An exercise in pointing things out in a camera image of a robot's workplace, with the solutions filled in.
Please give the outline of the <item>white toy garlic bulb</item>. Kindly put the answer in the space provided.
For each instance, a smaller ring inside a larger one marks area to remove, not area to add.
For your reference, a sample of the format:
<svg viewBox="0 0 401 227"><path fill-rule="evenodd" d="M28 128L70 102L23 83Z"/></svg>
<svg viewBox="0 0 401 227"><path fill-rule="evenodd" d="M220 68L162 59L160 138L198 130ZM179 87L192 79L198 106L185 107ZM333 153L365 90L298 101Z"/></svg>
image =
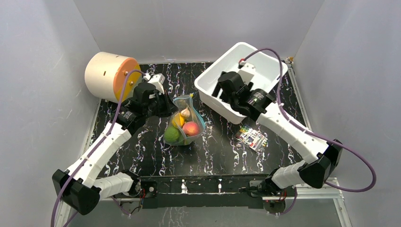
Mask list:
<svg viewBox="0 0 401 227"><path fill-rule="evenodd" d="M180 112L180 115L181 115L184 119L189 119L189 118L191 118L191 111L190 111L190 109L187 107L187 108L183 109L183 110Z"/></svg>

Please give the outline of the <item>yellow toy mango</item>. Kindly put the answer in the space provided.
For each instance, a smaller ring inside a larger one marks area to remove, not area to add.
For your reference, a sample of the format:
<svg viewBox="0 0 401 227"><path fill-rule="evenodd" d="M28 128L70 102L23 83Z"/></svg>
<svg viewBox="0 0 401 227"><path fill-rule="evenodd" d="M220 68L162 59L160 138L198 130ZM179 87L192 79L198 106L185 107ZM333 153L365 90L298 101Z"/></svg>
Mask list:
<svg viewBox="0 0 401 227"><path fill-rule="evenodd" d="M186 119L184 119L181 115L180 112L176 113L171 120L172 125L175 128L182 128L186 122Z"/></svg>

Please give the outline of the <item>toy peach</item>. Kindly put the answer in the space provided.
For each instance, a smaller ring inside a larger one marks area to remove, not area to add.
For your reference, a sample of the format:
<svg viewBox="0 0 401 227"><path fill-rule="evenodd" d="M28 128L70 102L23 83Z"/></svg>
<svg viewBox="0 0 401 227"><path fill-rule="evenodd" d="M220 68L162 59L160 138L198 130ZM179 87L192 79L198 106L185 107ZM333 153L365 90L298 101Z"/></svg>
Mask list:
<svg viewBox="0 0 401 227"><path fill-rule="evenodd" d="M200 127L196 122L186 122L182 130L184 134L188 137L197 136L200 133Z"/></svg>

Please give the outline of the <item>green toy lime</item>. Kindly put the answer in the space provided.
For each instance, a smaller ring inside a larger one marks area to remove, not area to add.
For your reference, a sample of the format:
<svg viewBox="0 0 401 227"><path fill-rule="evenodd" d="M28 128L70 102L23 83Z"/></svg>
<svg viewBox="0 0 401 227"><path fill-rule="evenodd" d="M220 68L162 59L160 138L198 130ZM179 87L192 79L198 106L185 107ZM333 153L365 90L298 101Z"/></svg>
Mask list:
<svg viewBox="0 0 401 227"><path fill-rule="evenodd" d="M176 143L180 138L180 131L174 126L168 126L164 132L164 140L166 143Z"/></svg>

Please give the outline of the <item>clear zip top bag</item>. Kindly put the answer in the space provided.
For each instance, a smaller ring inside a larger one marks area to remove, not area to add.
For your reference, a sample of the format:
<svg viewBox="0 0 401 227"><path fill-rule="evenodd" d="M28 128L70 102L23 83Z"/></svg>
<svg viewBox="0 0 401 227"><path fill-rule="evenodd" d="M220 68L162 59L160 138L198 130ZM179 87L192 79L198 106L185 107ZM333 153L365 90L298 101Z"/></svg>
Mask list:
<svg viewBox="0 0 401 227"><path fill-rule="evenodd" d="M186 146L194 142L205 130L205 122L194 108L193 94L173 100L178 110L170 117L164 132L164 143L170 146Z"/></svg>

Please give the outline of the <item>white plastic bin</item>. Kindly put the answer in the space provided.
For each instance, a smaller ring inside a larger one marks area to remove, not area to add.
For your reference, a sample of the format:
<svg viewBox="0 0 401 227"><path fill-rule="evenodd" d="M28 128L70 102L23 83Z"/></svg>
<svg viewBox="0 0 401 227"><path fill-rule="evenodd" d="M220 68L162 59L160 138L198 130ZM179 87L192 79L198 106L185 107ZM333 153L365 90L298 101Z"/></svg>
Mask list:
<svg viewBox="0 0 401 227"><path fill-rule="evenodd" d="M228 103L221 100L222 92L219 92L217 97L212 95L218 84L218 78L223 72L238 75L244 84L252 83L252 90L259 88L267 93L271 92L279 82L278 59L263 52L251 56L245 61L244 66L239 67L239 61L256 50L257 48L248 43L236 43L201 73L194 82L201 101L230 123L239 124L245 116L235 112Z"/></svg>

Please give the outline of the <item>green toy cucumber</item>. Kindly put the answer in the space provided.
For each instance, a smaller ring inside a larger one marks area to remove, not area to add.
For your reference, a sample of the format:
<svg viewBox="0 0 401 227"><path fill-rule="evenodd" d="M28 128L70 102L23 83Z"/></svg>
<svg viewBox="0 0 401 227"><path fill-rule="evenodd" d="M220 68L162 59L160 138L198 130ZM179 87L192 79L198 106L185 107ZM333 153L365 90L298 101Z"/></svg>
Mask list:
<svg viewBox="0 0 401 227"><path fill-rule="evenodd" d="M178 146L186 146L186 145L189 145L190 143L185 135L180 135L177 144L178 144Z"/></svg>

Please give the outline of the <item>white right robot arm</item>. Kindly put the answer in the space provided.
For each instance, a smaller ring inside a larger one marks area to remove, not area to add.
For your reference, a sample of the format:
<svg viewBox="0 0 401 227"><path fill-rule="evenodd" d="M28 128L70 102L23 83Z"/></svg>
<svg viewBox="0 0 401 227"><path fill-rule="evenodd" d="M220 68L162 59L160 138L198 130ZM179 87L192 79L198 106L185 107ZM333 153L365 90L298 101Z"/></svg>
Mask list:
<svg viewBox="0 0 401 227"><path fill-rule="evenodd" d="M234 71L221 72L212 96L228 103L232 110L269 128L302 157L302 161L271 172L263 181L251 181L245 191L252 197L278 196L285 188L307 184L320 189L337 166L341 148L308 135L298 121L290 122L280 105L263 89L252 89Z"/></svg>

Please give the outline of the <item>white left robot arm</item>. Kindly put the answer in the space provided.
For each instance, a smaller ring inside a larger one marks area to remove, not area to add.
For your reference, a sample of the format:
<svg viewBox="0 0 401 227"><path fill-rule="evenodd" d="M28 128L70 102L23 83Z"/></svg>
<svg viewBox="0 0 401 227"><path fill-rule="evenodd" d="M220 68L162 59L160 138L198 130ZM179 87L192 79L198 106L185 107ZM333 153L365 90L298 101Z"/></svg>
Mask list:
<svg viewBox="0 0 401 227"><path fill-rule="evenodd" d="M118 104L113 119L94 144L65 171L52 175L58 199L81 215L90 213L100 200L125 192L139 195L141 184L129 171L98 179L103 167L152 116L169 117L177 107L160 82L140 82L133 97Z"/></svg>

